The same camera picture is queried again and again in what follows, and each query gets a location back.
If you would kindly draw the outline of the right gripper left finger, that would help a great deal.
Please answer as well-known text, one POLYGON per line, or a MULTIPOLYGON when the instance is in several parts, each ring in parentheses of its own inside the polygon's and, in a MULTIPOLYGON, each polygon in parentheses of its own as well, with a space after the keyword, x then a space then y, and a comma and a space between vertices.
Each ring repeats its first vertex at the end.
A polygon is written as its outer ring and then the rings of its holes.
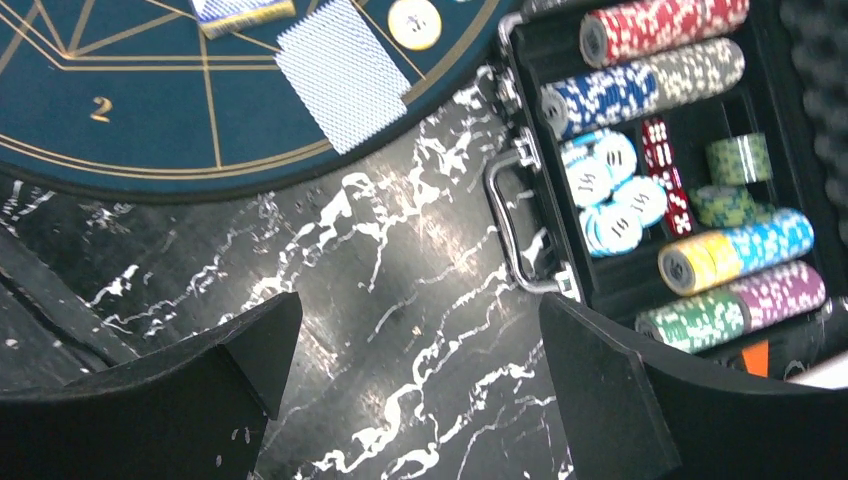
POLYGON ((245 479, 303 318, 295 293, 61 387, 1 396, 5 479, 245 479))

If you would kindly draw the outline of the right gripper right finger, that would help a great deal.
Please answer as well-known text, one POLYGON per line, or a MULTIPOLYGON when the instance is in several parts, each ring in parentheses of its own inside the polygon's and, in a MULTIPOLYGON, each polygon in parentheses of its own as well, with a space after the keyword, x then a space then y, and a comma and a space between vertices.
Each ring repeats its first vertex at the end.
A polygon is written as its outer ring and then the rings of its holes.
POLYGON ((557 294, 540 329, 580 479, 843 479, 847 393, 753 376, 557 294))

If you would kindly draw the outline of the dealt cards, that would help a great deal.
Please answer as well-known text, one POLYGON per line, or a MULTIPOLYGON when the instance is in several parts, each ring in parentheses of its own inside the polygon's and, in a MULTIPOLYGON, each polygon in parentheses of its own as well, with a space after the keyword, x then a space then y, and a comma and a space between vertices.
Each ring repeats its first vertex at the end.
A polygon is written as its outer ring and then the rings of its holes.
POLYGON ((351 1, 329 1, 277 37, 278 68, 346 154, 407 113, 409 80, 351 1))

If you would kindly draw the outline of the playing card deck box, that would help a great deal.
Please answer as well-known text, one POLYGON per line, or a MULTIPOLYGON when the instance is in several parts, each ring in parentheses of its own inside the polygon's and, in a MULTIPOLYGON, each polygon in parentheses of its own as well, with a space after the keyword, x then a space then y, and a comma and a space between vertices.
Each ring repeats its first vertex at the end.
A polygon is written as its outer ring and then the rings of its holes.
POLYGON ((191 0, 190 5, 209 39, 296 14, 291 0, 191 0))

